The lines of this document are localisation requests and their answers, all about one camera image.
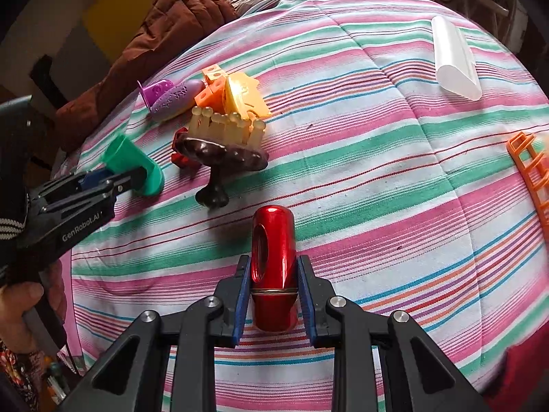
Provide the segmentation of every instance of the silver screw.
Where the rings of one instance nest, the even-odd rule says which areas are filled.
[[[393,317],[395,318],[395,321],[405,323],[408,322],[410,315],[405,311],[397,310],[393,313]]]
[[[208,308],[217,307],[220,303],[221,303],[220,300],[218,298],[216,298],[215,296],[208,296],[204,299],[204,304]]]
[[[347,305],[347,301],[345,300],[344,297],[334,296],[333,298],[330,299],[330,304],[332,305],[332,307],[341,308]]]
[[[141,313],[141,315],[139,315],[143,322],[152,322],[156,319],[157,316],[158,314],[153,310],[144,311]]]

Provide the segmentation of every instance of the brown puffer jacket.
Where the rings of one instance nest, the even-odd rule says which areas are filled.
[[[156,0],[107,76],[56,113],[61,148],[82,145],[133,90],[177,54],[237,18],[227,0]]]

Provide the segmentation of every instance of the orange plastic rack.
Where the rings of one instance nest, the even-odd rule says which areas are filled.
[[[540,219],[545,241],[549,242],[549,216],[547,214],[549,209],[549,198],[547,197],[549,172],[547,171],[545,153],[536,152],[532,146],[534,138],[533,134],[526,135],[521,131],[507,141],[507,151],[528,187],[537,216]],[[528,157],[523,160],[521,154],[525,151],[528,152]]]

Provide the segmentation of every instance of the red metallic lighter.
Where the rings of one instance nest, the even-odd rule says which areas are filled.
[[[297,322],[297,269],[294,216],[283,206],[264,206],[254,214],[252,299],[260,330],[284,332]]]

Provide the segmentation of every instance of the green plastic cup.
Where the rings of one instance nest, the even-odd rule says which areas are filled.
[[[155,196],[164,188],[164,174],[160,166],[143,153],[125,134],[118,134],[103,154],[107,169],[124,173],[141,166],[147,171],[143,187],[135,189],[139,195]]]

